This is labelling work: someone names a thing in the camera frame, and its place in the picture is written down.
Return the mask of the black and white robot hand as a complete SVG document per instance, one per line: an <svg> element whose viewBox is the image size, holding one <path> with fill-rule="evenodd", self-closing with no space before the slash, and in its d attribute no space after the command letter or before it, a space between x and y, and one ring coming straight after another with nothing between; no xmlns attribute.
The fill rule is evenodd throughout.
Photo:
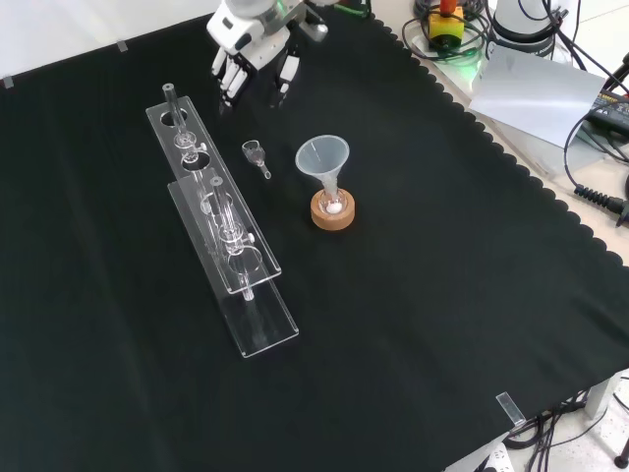
<svg viewBox="0 0 629 472"><path fill-rule="evenodd" d="M251 80L269 65L276 66L269 104L282 103L300 65L298 52L289 45L291 31L305 14L302 1L220 3L206 29L218 46L211 75L219 82L225 106L234 106Z"/></svg>

